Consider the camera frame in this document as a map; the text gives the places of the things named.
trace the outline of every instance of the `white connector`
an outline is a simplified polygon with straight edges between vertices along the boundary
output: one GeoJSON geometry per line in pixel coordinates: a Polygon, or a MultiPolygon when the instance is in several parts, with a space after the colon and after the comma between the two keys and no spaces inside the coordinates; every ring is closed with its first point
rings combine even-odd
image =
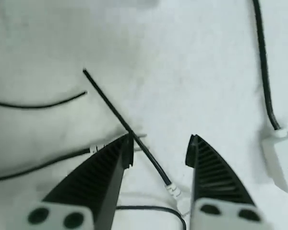
{"type": "Polygon", "coordinates": [[[280,189],[288,192],[288,133],[285,129],[262,141],[269,174],[280,189]]]}
{"type": "Polygon", "coordinates": [[[176,200],[177,209],[182,216],[188,214],[191,208],[191,196],[182,192],[175,183],[166,186],[168,193],[176,200]]]}

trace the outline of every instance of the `thin black rod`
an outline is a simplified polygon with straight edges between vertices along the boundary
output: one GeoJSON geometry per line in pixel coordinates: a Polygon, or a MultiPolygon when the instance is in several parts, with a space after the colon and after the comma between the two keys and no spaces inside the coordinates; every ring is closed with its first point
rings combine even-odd
{"type": "Polygon", "coordinates": [[[109,99],[105,96],[105,94],[102,92],[102,90],[99,88],[99,86],[96,84],[96,82],[93,80],[91,75],[88,73],[86,69],[83,70],[84,75],[86,78],[90,81],[92,86],[96,89],[98,94],[102,97],[102,99],[105,101],[107,106],[110,108],[110,110],[114,113],[114,115],[117,117],[117,119],[120,121],[120,123],[124,126],[124,128],[133,135],[133,138],[136,143],[138,143],[139,147],[142,149],[142,151],[146,154],[146,156],[149,158],[151,163],[154,165],[154,167],[159,172],[160,176],[162,177],[164,183],[166,185],[170,185],[172,182],[169,179],[169,177],[166,175],[160,164],[156,161],[152,153],[148,150],[148,148],[145,146],[145,144],[139,139],[139,137],[135,134],[135,132],[131,129],[131,127],[128,125],[128,123],[124,120],[124,118],[119,114],[119,112],[116,110],[116,108],[113,106],[113,104],[109,101],[109,99]]]}

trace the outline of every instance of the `white fabric surface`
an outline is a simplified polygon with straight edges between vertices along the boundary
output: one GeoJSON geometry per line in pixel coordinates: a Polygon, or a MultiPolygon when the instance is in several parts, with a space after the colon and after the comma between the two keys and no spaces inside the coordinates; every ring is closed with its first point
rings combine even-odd
{"type": "MultiPolygon", "coordinates": [[[[288,0],[260,2],[274,108],[288,126],[288,0]]],[[[199,134],[275,229],[288,229],[288,194],[268,177],[260,148],[271,126],[257,54],[251,0],[0,0],[0,100],[44,102],[89,90],[61,108],[0,108],[0,174],[123,131],[83,77],[86,67],[127,120],[142,126],[173,181],[190,188],[184,158],[190,135],[199,134]]],[[[134,164],[122,192],[169,201],[142,153],[134,164]]],[[[57,173],[0,183],[0,207],[57,173]]]]}

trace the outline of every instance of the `black wire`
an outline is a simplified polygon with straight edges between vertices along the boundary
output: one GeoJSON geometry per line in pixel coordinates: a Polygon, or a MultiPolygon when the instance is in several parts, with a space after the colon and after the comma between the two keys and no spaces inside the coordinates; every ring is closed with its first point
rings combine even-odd
{"type": "Polygon", "coordinates": [[[7,108],[15,108],[15,109],[48,109],[51,107],[55,107],[58,105],[66,104],[70,101],[73,101],[79,97],[82,97],[83,95],[86,95],[87,91],[84,91],[82,93],[79,93],[73,97],[64,99],[62,101],[50,103],[50,104],[40,104],[40,105],[24,105],[24,104],[13,104],[13,103],[7,103],[7,102],[0,102],[0,106],[7,107],[7,108]]]}
{"type": "Polygon", "coordinates": [[[161,212],[168,212],[174,214],[178,217],[182,223],[182,229],[187,230],[187,225],[184,219],[181,217],[180,213],[176,210],[173,210],[168,207],[160,207],[160,206],[117,206],[116,210],[154,210],[154,211],[161,211],[161,212]]]}
{"type": "Polygon", "coordinates": [[[105,96],[105,94],[102,92],[102,90],[99,88],[97,83],[93,80],[91,75],[88,73],[86,69],[83,69],[83,73],[85,74],[86,78],[90,81],[92,86],[96,89],[98,94],[102,97],[102,99],[105,101],[107,106],[110,108],[110,110],[114,113],[114,115],[119,119],[121,124],[124,126],[124,128],[133,135],[133,138],[136,143],[138,143],[139,147],[142,149],[142,151],[145,153],[145,155],[149,158],[151,163],[154,165],[154,167],[157,169],[158,173],[162,177],[164,183],[166,185],[170,185],[172,182],[167,176],[167,174],[164,172],[160,164],[157,162],[157,160],[154,158],[152,153],[148,150],[148,148],[145,146],[145,144],[140,140],[140,138],[134,133],[134,131],[131,129],[131,127],[128,125],[128,123],[124,120],[124,118],[119,114],[119,112],[116,110],[116,108],[113,106],[113,104],[109,101],[109,99],[105,96]]]}
{"type": "Polygon", "coordinates": [[[264,87],[265,107],[268,113],[269,120],[274,130],[278,130],[281,127],[278,124],[276,117],[273,113],[269,73],[268,73],[268,63],[267,63],[265,41],[264,41],[264,28],[263,28],[263,20],[262,20],[259,1],[253,0],[253,5],[254,5],[254,10],[255,10],[255,18],[256,18],[256,26],[257,26],[257,38],[258,38],[258,47],[259,47],[259,56],[260,56],[261,75],[262,75],[263,87],[264,87]]]}
{"type": "Polygon", "coordinates": [[[53,160],[50,160],[50,161],[47,161],[39,166],[36,166],[36,167],[33,167],[31,169],[27,169],[25,171],[22,171],[22,172],[17,172],[17,173],[14,173],[14,174],[11,174],[11,175],[6,175],[6,176],[1,176],[0,177],[0,181],[5,181],[5,180],[9,180],[9,179],[13,179],[13,178],[16,178],[16,177],[19,177],[19,176],[24,176],[24,175],[27,175],[29,173],[32,173],[32,172],[35,172],[37,170],[40,170],[40,169],[43,169],[43,168],[46,168],[50,165],[53,165],[55,163],[58,163],[60,161],[64,161],[64,160],[67,160],[67,159],[70,159],[70,158],[74,158],[74,157],[78,157],[78,156],[82,156],[82,155],[85,155],[85,154],[88,154],[90,153],[90,149],[82,149],[82,150],[79,150],[79,151],[76,151],[76,152],[73,152],[73,153],[70,153],[70,154],[67,154],[67,155],[64,155],[64,156],[60,156],[60,157],[57,157],[53,160]]]}

